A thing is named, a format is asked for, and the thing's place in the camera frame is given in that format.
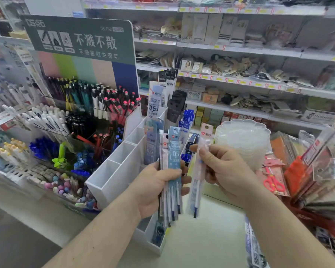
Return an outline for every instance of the hand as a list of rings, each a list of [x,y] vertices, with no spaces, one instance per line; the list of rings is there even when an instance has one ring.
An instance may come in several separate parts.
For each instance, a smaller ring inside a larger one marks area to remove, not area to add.
[[[197,145],[190,146],[197,152]],[[236,150],[229,146],[211,145],[210,151],[200,149],[200,157],[208,166],[206,181],[218,184],[227,197],[245,207],[251,190],[262,184]]]
[[[188,168],[185,162],[181,160],[181,169],[159,169],[159,162],[154,162],[148,165],[140,174],[135,178],[127,189],[127,193],[132,197],[137,204],[140,217],[153,215],[159,207],[159,194],[161,193],[166,181],[177,179],[181,173],[187,173]],[[191,177],[181,177],[182,184],[191,182]],[[187,195],[190,191],[189,187],[181,188],[181,195]]]

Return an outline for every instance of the right hand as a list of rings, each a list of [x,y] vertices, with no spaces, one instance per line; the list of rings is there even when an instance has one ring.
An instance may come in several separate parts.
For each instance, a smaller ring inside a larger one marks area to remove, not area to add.
[[[190,150],[197,152],[197,145]],[[229,146],[211,145],[210,151],[200,149],[199,154],[208,166],[206,181],[218,184],[234,204],[244,208],[253,190],[262,184],[238,152]]]

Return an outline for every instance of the red scissors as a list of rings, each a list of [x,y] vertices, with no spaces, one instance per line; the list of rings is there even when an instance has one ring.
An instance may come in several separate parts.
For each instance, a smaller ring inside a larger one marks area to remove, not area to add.
[[[267,178],[263,182],[264,186],[271,192],[285,192],[285,186],[275,178],[269,167],[265,168],[265,172],[267,173]]]

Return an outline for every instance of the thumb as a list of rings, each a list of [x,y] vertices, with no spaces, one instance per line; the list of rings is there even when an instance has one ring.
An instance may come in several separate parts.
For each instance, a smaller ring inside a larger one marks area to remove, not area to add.
[[[201,148],[199,155],[202,161],[204,161],[205,164],[208,165],[210,168],[212,168],[214,171],[216,171],[220,167],[221,160],[215,157],[207,149]]]
[[[164,169],[157,172],[157,176],[160,180],[169,181],[175,180],[181,176],[181,169]]]

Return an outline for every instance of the forearm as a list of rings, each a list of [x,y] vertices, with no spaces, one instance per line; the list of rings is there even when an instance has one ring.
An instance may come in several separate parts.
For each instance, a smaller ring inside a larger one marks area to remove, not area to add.
[[[335,257],[263,186],[250,192],[246,215],[273,268],[335,267]]]
[[[139,221],[137,206],[124,192],[44,268],[116,267]]]

